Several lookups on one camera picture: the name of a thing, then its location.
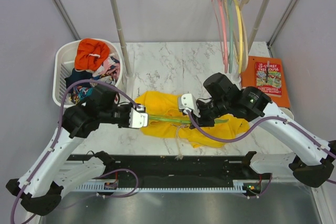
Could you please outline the green hanger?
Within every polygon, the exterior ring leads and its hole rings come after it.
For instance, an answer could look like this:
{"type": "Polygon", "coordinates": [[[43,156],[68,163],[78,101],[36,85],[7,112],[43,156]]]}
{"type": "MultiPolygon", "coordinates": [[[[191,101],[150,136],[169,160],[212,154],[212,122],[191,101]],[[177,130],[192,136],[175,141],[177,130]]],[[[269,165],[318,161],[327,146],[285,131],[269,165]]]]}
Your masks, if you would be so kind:
{"type": "MultiPolygon", "coordinates": [[[[149,115],[149,121],[192,124],[188,116],[149,115]]],[[[228,123],[229,119],[214,119],[214,120],[204,121],[204,120],[195,118],[194,121],[198,126],[201,126],[201,127],[203,126],[213,127],[215,124],[228,123]]]]}

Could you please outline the yellow shorts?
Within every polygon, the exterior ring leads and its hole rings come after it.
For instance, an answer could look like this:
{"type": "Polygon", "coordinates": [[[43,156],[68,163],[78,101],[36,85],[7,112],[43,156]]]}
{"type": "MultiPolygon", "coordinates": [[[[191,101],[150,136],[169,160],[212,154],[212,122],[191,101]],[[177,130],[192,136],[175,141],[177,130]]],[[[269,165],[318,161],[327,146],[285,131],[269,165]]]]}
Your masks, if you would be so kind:
{"type": "MultiPolygon", "coordinates": [[[[149,115],[186,116],[178,110],[177,95],[147,91],[137,97],[135,102],[144,105],[149,115]]],[[[246,120],[237,119],[230,114],[219,119],[229,119],[229,122],[204,127],[203,130],[211,136],[231,140],[250,129],[246,120]]],[[[149,121],[148,126],[141,128],[140,131],[146,136],[174,139],[179,152],[177,159],[182,158],[181,145],[184,143],[189,143],[193,148],[214,149],[215,154],[219,154],[225,146],[225,143],[211,140],[198,130],[190,129],[189,124],[149,121]]]]}

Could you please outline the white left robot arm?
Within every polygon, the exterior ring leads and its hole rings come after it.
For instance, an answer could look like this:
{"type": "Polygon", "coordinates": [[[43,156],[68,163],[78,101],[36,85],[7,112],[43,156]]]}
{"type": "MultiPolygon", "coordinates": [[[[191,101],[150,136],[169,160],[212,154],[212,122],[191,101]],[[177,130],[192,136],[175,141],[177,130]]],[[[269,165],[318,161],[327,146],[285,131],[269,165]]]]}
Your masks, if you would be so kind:
{"type": "Polygon", "coordinates": [[[133,100],[118,105],[115,98],[119,94],[127,96],[114,86],[98,84],[84,101],[61,113],[59,126],[37,161],[22,177],[11,179],[6,184],[7,190],[16,196],[17,204],[28,212],[45,216],[81,184],[100,176],[111,178],[114,175],[115,165],[104,151],[65,173],[60,169],[100,124],[116,124],[119,128],[131,129],[147,126],[149,119],[145,106],[133,100]]]}

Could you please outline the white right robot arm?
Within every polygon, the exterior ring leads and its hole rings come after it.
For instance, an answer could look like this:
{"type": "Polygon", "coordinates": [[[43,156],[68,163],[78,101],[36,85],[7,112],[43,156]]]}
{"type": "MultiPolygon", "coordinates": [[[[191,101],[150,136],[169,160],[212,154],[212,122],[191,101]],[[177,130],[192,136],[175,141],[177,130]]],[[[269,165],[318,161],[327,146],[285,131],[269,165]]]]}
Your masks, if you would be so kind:
{"type": "Polygon", "coordinates": [[[238,89],[224,74],[216,73],[203,84],[210,94],[208,102],[196,101],[196,109],[188,116],[192,127],[218,142],[228,140],[206,133],[204,126],[214,126],[215,119],[231,114],[251,123],[249,130],[232,139],[238,142],[256,127],[261,127],[290,148],[288,154],[261,154],[248,152],[240,166],[248,179],[257,174],[285,174],[306,186],[317,188],[330,180],[334,170],[335,141],[323,140],[285,115],[271,98],[255,87],[238,89]]]}

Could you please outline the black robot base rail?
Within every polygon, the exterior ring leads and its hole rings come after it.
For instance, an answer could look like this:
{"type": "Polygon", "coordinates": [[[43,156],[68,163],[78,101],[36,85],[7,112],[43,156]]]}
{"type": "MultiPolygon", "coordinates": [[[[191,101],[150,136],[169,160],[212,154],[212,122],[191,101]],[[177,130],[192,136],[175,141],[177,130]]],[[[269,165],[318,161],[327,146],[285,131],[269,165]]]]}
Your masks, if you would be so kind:
{"type": "Polygon", "coordinates": [[[259,174],[248,167],[243,156],[113,155],[106,171],[117,170],[121,187],[229,187],[235,180],[262,181],[269,173],[259,174]]]}

